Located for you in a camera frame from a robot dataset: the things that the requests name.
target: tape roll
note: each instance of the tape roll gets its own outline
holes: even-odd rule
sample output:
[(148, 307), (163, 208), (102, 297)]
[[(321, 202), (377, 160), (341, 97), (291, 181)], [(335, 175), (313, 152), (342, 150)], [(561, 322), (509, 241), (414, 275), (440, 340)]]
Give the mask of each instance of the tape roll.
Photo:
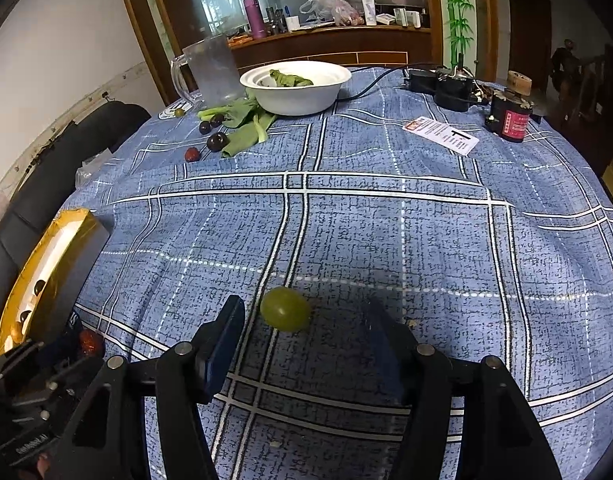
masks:
[(521, 95), (531, 95), (531, 85), (533, 81), (524, 74), (509, 70), (507, 78), (507, 88)]

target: green grape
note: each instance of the green grape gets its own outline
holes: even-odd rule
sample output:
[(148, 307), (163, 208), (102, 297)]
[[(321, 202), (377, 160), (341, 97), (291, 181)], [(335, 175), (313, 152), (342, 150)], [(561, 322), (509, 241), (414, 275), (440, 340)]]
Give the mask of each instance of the green grape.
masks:
[(277, 286), (264, 294), (260, 313), (267, 324), (281, 332), (298, 332), (311, 319), (311, 307), (304, 296), (285, 286)]

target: black leather sofa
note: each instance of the black leather sofa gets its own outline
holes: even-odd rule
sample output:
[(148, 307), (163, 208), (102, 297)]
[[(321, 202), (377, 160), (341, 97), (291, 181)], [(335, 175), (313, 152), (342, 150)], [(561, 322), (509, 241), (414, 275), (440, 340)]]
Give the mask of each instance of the black leather sofa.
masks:
[(0, 316), (24, 263), (64, 201), (75, 190), (82, 161), (115, 152), (149, 118), (138, 105), (111, 101), (71, 122), (14, 195), (0, 221)]

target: bottle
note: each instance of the bottle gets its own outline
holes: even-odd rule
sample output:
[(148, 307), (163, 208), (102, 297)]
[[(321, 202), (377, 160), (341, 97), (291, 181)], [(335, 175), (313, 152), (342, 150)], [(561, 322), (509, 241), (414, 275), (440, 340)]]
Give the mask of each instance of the bottle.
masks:
[(270, 32), (272, 36), (276, 36), (280, 33), (280, 30), (275, 21), (275, 9), (273, 9), (273, 7), (267, 7), (266, 11), (267, 11), (267, 18), (269, 19), (267, 30)]
[(264, 19), (260, 10), (260, 2), (258, 0), (244, 0), (244, 9), (246, 9), (246, 17), (251, 25), (251, 34), (254, 40), (266, 38), (266, 29), (264, 27)]
[(278, 26), (278, 30), (280, 32), (288, 31), (288, 27), (286, 27), (286, 17), (284, 16), (284, 11), (282, 9), (278, 9), (275, 11), (275, 23)]

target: door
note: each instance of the door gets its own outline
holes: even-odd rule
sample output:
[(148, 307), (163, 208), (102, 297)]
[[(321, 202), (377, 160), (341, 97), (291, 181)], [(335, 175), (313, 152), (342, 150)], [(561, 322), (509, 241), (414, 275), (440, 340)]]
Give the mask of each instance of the door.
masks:
[(509, 0), (509, 70), (533, 80), (546, 92), (551, 73), (551, 1)]

